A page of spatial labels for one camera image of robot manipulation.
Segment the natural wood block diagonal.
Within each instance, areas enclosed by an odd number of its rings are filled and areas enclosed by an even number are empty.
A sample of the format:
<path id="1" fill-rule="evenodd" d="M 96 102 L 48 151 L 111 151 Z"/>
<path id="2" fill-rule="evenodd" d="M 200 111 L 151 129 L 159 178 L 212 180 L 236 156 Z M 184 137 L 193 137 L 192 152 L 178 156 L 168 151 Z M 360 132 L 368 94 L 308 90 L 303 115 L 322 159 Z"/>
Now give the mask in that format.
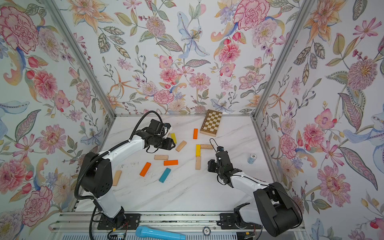
<path id="1" fill-rule="evenodd" d="M 180 152 L 186 145 L 187 145 L 187 142 L 186 142 L 186 141 L 182 141 L 182 142 L 176 147 L 176 151 L 177 151 L 177 152 Z"/>

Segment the natural wood block top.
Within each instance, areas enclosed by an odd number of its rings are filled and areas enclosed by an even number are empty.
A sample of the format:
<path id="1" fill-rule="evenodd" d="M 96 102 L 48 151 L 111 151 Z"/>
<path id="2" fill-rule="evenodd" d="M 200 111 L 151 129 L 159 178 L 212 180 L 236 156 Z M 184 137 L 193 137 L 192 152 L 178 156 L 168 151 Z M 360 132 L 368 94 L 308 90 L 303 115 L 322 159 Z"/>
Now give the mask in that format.
<path id="1" fill-rule="evenodd" d="M 213 150 L 214 147 L 212 145 L 208 145 L 208 144 L 201 144 L 201 149 L 204 149 L 204 150 Z"/>

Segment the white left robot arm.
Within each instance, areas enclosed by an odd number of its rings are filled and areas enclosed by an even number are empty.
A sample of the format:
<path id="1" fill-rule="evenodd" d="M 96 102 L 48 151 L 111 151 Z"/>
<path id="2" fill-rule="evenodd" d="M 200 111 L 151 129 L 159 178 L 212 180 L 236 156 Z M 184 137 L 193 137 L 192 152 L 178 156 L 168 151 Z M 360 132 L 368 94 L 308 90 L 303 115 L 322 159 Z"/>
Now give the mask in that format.
<path id="1" fill-rule="evenodd" d="M 136 124 L 131 136 L 116 146 L 99 153 L 85 155 L 75 186 L 77 200 L 91 200 L 97 210 L 115 219 L 124 213 L 113 191 L 113 169 L 137 152 L 154 147 L 170 151 L 176 147 L 169 134 L 172 126 L 161 120 L 152 119 L 149 126 L 139 129 L 142 120 Z"/>

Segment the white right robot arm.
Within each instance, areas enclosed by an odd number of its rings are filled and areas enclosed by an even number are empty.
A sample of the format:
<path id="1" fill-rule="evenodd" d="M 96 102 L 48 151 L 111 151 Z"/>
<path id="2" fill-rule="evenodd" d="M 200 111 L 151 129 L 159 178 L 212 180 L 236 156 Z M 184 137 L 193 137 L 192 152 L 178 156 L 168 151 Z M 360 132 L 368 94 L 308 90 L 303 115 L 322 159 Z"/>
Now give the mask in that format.
<path id="1" fill-rule="evenodd" d="M 217 147 L 216 158 L 208 162 L 208 171 L 217 174 L 220 184 L 240 190 L 253 198 L 252 202 L 236 206 L 232 213 L 221 214 L 220 226 L 223 229 L 260 226 L 271 236 L 277 237 L 302 224 L 303 211 L 282 184 L 266 183 L 234 168 L 223 147 Z"/>

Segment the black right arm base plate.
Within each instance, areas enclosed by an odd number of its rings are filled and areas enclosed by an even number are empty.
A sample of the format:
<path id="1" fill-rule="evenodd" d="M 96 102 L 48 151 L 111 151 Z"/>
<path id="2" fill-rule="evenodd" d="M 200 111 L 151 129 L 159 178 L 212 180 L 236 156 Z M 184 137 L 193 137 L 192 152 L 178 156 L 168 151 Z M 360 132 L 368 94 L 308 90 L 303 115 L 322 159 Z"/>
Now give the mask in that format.
<path id="1" fill-rule="evenodd" d="M 250 205 L 250 203 L 244 203 L 241 205 L 238 205 L 234 208 L 233 212 L 231 213 L 221 213 L 220 219 L 217 221 L 217 226 L 221 227 L 222 230 L 258 230 L 262 228 L 262 225 L 258 225 L 255 223 L 247 223 L 245 222 L 241 215 L 240 210 Z"/>

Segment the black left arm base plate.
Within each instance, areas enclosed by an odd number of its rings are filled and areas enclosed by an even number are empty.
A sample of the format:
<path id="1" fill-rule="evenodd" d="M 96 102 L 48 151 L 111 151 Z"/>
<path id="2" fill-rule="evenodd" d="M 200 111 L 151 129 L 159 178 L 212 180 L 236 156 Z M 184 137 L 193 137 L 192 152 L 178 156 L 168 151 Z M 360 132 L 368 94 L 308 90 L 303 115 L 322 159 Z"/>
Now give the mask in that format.
<path id="1" fill-rule="evenodd" d="M 98 230 L 136 230 L 140 224 L 141 214 L 124 213 L 121 209 L 114 218 L 101 214 Z"/>

